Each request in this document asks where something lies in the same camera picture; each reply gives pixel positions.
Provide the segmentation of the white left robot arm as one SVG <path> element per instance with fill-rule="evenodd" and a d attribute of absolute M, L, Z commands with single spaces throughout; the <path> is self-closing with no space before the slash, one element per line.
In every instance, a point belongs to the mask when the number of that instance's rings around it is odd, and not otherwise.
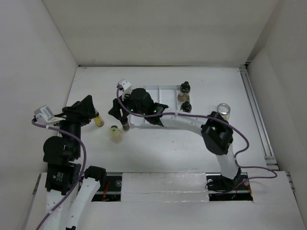
<path fill-rule="evenodd" d="M 92 96 L 62 109 L 47 126 L 60 133 L 43 145 L 43 161 L 47 163 L 45 188 L 46 215 L 39 226 L 46 230 L 76 230 L 98 190 L 107 184 L 104 168 L 86 165 L 86 148 L 81 141 L 81 128 L 98 115 Z"/>

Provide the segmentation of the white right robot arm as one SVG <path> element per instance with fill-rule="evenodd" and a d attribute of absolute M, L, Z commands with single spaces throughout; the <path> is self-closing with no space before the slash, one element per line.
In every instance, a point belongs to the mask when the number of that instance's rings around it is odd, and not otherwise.
<path fill-rule="evenodd" d="M 233 153 L 233 130 L 218 112 L 204 118 L 187 112 L 176 111 L 166 104 L 154 102 L 143 88 L 117 95 L 109 115 L 125 122 L 129 115 L 144 118 L 148 123 L 163 128 L 186 130 L 202 137 L 207 150 L 217 157 L 224 190 L 239 183 L 241 169 Z"/>

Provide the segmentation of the white divided organizer tray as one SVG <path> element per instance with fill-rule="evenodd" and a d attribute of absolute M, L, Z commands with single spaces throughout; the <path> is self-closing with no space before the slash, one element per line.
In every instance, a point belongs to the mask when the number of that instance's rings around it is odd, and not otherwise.
<path fill-rule="evenodd" d="M 179 85 L 146 85 L 136 86 L 135 88 L 145 89 L 154 102 L 166 104 L 175 110 L 180 110 L 183 102 L 177 99 L 179 87 Z M 150 124 L 144 118 L 131 115 L 129 115 L 129 122 L 133 128 L 161 128 L 160 126 Z"/>

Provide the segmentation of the black-capped grinder brown spice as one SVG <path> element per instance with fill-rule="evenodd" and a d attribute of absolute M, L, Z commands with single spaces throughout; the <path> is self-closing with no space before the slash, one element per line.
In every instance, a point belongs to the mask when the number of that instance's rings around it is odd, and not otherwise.
<path fill-rule="evenodd" d="M 183 82 L 180 87 L 179 87 L 179 91 L 178 91 L 178 95 L 177 95 L 177 99 L 180 102 L 186 102 L 186 101 L 190 101 L 190 84 L 188 81 Z"/>

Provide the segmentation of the black-lid dark spice bottle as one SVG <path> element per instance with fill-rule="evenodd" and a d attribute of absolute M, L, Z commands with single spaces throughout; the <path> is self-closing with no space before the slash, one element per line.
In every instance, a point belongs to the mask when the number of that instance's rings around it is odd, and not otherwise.
<path fill-rule="evenodd" d="M 122 125 L 124 131 L 129 131 L 130 130 L 129 122 L 121 123 L 121 125 Z"/>

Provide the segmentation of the white foam front board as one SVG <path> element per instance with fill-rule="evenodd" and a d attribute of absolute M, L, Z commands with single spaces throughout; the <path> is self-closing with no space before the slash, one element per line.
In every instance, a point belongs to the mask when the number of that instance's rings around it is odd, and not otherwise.
<path fill-rule="evenodd" d="M 200 173 L 126 173 L 119 202 L 92 202 L 82 230 L 303 230 L 285 172 L 250 183 L 251 201 L 210 201 Z"/>

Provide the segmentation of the aluminium rail right side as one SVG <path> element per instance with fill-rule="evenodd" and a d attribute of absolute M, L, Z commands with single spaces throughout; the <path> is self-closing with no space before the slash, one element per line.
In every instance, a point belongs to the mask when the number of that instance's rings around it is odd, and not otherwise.
<path fill-rule="evenodd" d="M 260 108 L 258 106 L 257 99 L 256 99 L 255 93 L 251 85 L 251 81 L 249 79 L 248 70 L 245 65 L 241 65 L 239 67 L 239 71 L 240 71 L 241 78 L 242 78 L 242 81 L 243 81 L 243 84 L 246 90 L 246 94 L 247 94 L 248 101 L 249 101 L 249 104 L 252 110 L 252 114 L 256 122 L 256 127 L 258 130 L 258 134 L 260 136 L 262 148 L 264 150 L 264 159 L 265 159 L 266 165 L 269 169 L 273 171 L 279 171 L 280 169 L 276 161 L 265 124 L 261 116 Z"/>

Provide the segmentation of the silver-lid glass jar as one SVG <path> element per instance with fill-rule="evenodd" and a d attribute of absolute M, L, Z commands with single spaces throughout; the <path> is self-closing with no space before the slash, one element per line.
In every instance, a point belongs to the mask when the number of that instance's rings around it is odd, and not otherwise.
<path fill-rule="evenodd" d="M 226 103 L 220 103 L 216 107 L 216 111 L 222 116 L 222 118 L 226 121 L 230 118 L 231 108 Z"/>

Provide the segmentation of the black-capped grinder pale spice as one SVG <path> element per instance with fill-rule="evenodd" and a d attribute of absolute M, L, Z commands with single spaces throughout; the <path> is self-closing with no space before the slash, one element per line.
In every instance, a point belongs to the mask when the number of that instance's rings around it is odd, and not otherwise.
<path fill-rule="evenodd" d="M 180 110 L 186 113 L 190 113 L 192 110 L 192 106 L 189 101 L 185 101 L 181 104 Z"/>

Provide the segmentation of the yellow label sauce bottle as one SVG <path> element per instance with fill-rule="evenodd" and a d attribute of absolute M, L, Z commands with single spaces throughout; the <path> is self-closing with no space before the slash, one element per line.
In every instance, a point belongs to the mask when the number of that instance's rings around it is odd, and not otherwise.
<path fill-rule="evenodd" d="M 104 120 L 98 111 L 95 112 L 94 122 L 98 127 L 102 127 L 104 125 Z"/>

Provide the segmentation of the yellow-lid beige spice bottle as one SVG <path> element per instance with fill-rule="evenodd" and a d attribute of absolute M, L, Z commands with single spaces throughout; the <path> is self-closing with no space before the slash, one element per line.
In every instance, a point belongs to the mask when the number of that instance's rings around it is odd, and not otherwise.
<path fill-rule="evenodd" d="M 109 129 L 109 133 L 111 135 L 111 140 L 115 143 L 120 143 L 122 141 L 122 133 L 118 126 L 113 125 Z"/>

